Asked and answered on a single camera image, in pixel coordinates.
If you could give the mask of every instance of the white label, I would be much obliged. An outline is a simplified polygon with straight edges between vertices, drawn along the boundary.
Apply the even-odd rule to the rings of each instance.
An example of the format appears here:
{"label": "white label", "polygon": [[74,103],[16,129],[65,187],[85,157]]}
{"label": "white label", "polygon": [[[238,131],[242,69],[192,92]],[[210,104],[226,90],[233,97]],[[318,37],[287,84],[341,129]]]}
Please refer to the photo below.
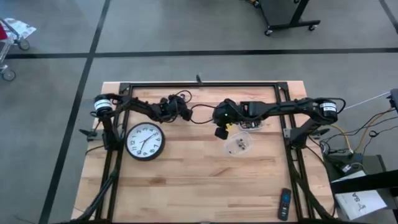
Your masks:
{"label": "white label", "polygon": [[112,107],[112,104],[109,100],[98,100],[94,103],[95,110],[98,110],[102,107]]}
{"label": "white label", "polygon": [[320,105],[324,111],[334,111],[336,112],[336,105],[334,103],[322,103]]}
{"label": "white label", "polygon": [[323,110],[324,111],[334,111],[334,112],[336,112],[336,108],[332,108],[330,106],[324,107]]}
{"label": "white label", "polygon": [[347,166],[345,166],[344,168],[343,168],[343,172],[347,172],[347,171],[349,171],[351,169],[351,166],[350,165],[347,165]]}

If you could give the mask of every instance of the wooden table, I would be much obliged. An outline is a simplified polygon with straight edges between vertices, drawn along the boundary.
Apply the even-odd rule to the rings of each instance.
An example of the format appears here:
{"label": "wooden table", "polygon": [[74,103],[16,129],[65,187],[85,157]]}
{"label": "wooden table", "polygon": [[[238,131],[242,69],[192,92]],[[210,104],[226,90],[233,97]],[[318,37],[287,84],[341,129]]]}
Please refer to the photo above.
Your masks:
{"label": "wooden table", "polygon": [[[303,82],[292,81],[288,85],[291,99],[306,97]],[[118,93],[118,90],[119,83],[106,82],[102,93]],[[180,90],[183,89],[135,88],[133,95],[140,100],[157,103],[162,97]],[[197,103],[216,106],[225,98],[236,102],[275,102],[275,92],[270,87],[188,90],[193,95],[189,108]],[[192,119],[206,121],[212,112],[211,108],[196,107]],[[298,114],[295,119],[300,126],[308,117]],[[150,120],[130,112],[127,130],[145,121]],[[123,152],[113,222],[280,221],[277,219],[280,191],[284,187],[291,189],[291,184],[279,117],[266,119],[261,130],[251,133],[254,146],[241,157],[231,157],[225,152],[224,141],[214,136],[216,125],[213,123],[198,125],[177,118],[173,123],[159,126],[164,131],[166,145],[157,159],[139,162]],[[229,136],[238,132],[235,125]],[[102,141],[94,141],[88,148],[102,144]],[[320,154],[314,143],[309,141],[307,144]],[[79,216],[80,210],[84,210],[98,193],[105,157],[106,151],[102,149],[91,151],[86,156],[72,218]],[[333,198],[323,165],[308,150],[303,150],[303,157],[313,194],[331,212]],[[104,201],[103,217],[108,210],[108,198],[109,194]],[[307,215],[302,194],[300,198]],[[293,199],[289,221],[297,221]]]}

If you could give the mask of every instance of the remote control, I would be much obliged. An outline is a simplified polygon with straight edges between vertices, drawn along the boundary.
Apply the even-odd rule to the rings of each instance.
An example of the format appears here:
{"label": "remote control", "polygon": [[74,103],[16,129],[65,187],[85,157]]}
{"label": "remote control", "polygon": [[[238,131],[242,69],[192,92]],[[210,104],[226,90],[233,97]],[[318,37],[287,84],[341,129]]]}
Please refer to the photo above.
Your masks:
{"label": "remote control", "polygon": [[287,216],[289,215],[289,205],[290,205],[290,195],[292,191],[289,189],[282,189],[282,194],[280,195],[278,219],[282,221],[287,221]]}

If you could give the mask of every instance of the gray floor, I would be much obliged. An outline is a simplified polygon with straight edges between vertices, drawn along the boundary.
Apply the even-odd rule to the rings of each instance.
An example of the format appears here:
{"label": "gray floor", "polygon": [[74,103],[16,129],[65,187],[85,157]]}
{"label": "gray floor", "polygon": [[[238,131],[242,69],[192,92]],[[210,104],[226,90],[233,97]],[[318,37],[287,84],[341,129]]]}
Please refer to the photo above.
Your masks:
{"label": "gray floor", "polygon": [[[386,2],[398,17],[396,1]],[[38,28],[29,37],[28,53],[81,53],[90,49],[103,3],[0,0],[0,15]],[[398,47],[398,35],[378,0],[312,0],[304,18],[321,19],[321,26],[314,32],[298,28],[268,38],[259,13],[238,0],[112,0],[97,52]],[[11,53],[22,52],[15,48]],[[23,223],[17,216],[37,223],[86,59],[6,62],[18,77],[0,80],[0,220]],[[70,218],[87,145],[77,130],[91,127],[92,99],[105,81],[194,80],[197,73],[204,80],[303,80],[310,97],[342,97],[352,105],[398,88],[397,62],[398,54],[96,58],[50,222]],[[345,111],[338,124],[355,129],[388,106],[384,98],[374,100]],[[375,130],[396,124],[392,120]],[[398,169],[396,134],[381,134],[366,151],[381,154],[389,170]],[[353,146],[358,141],[351,138]],[[333,142],[336,147],[343,144],[342,139]],[[395,223],[390,211],[364,219]]]}

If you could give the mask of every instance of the cart wheel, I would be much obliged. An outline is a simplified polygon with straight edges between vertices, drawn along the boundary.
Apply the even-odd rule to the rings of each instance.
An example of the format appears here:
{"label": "cart wheel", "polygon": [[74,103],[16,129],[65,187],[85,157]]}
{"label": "cart wheel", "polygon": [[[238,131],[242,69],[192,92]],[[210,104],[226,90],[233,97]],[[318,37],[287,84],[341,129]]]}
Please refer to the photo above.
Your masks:
{"label": "cart wheel", "polygon": [[253,6],[257,9],[257,8],[260,8],[260,2],[259,1],[254,1],[253,3]]}
{"label": "cart wheel", "polygon": [[267,37],[271,36],[272,33],[273,33],[272,30],[266,30],[266,31],[264,32],[264,34],[265,34]]}
{"label": "cart wheel", "polygon": [[17,44],[18,44],[18,47],[23,51],[30,49],[30,43],[26,39],[21,39],[20,41],[18,41]]}
{"label": "cart wheel", "polygon": [[314,31],[315,28],[317,28],[317,27],[318,27],[317,25],[310,25],[310,26],[308,27],[308,30],[309,30],[309,31]]}
{"label": "cart wheel", "polygon": [[5,70],[2,74],[2,79],[9,82],[13,81],[15,77],[17,77],[17,74],[11,69]]}

